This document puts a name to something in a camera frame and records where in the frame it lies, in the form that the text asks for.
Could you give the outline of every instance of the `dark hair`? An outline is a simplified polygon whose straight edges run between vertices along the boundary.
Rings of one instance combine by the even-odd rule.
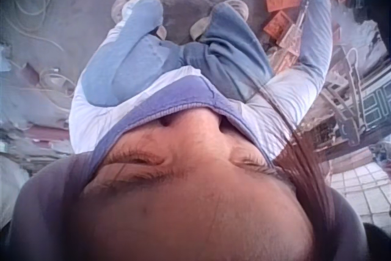
[[[291,133],[288,139],[282,132],[275,134],[285,148],[274,160],[296,188],[296,197],[313,227],[314,249],[311,260],[333,260],[337,249],[335,210],[331,189],[326,185],[321,170],[322,158],[315,152],[313,138],[293,125],[278,104],[265,90],[260,91],[273,110],[281,117]]]

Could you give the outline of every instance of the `leg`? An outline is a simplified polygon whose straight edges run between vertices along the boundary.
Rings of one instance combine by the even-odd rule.
[[[110,30],[81,77],[90,104],[116,106],[179,66],[178,46],[149,34],[162,22],[160,0],[140,0],[131,15]]]
[[[201,69],[226,97],[246,102],[272,78],[258,39],[226,3],[216,5],[199,42],[182,47],[185,64]]]

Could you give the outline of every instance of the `nostril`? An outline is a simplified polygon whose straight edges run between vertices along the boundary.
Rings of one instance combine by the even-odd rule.
[[[164,116],[159,119],[159,122],[161,123],[162,126],[168,127],[171,123],[171,120],[172,120],[171,116]]]

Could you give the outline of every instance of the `white tile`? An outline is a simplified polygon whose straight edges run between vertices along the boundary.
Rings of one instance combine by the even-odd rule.
[[[368,189],[365,192],[372,213],[388,212],[390,204],[379,188]]]
[[[382,180],[384,178],[388,178],[387,174],[384,171],[376,171],[372,173],[372,176],[377,180]]]
[[[350,187],[348,187],[348,188],[345,188],[345,192],[346,192],[346,193],[350,193],[350,192],[359,192],[359,191],[362,191],[361,186],[350,186]]]
[[[360,166],[356,168],[356,173],[358,176],[369,174],[369,170],[365,166]]]
[[[346,199],[359,215],[370,214],[363,192],[348,193]]]
[[[383,226],[382,230],[384,230],[388,235],[391,235],[391,226]]]
[[[375,186],[378,186],[376,182],[364,183],[362,185],[362,189],[370,189],[370,188],[374,188]]]
[[[342,174],[333,174],[332,175],[332,178],[331,178],[332,182],[339,182],[339,181],[342,181],[342,180],[343,180]]]
[[[382,186],[382,185],[390,185],[391,186],[391,182],[389,179],[385,178],[384,180],[378,180],[378,185],[379,186]]]
[[[355,178],[355,177],[357,177],[357,176],[356,176],[356,172],[354,170],[346,171],[343,173],[344,180],[348,180],[350,178]]]
[[[372,217],[370,215],[363,215],[363,216],[360,216],[360,217],[361,217],[361,221],[362,222],[372,223],[373,224]]]
[[[387,200],[391,203],[391,185],[380,187],[383,193],[386,195]]]
[[[391,217],[388,213],[374,214],[373,224],[382,228],[391,226]]]
[[[359,179],[356,178],[350,178],[349,180],[345,180],[345,186],[357,186],[360,185]]]
[[[359,180],[361,183],[371,183],[374,181],[373,177],[370,174],[362,175],[361,177],[359,177]]]
[[[376,163],[367,164],[366,167],[370,172],[381,171],[381,168]]]
[[[343,186],[343,182],[335,182],[335,183],[331,183],[331,187],[333,187],[334,189],[342,189],[344,188]]]

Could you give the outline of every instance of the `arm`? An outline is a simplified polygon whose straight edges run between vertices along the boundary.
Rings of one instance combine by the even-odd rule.
[[[265,86],[265,92],[293,128],[303,119],[322,89],[331,54],[330,0],[309,0],[298,62],[275,76]],[[290,138],[289,129],[259,94],[241,107],[243,117],[254,126],[255,134],[273,160],[285,146],[282,137]]]
[[[309,0],[298,62],[266,85],[267,93],[294,126],[300,123],[322,89],[331,54],[330,0]],[[264,103],[263,98],[256,95],[248,105],[256,109]]]

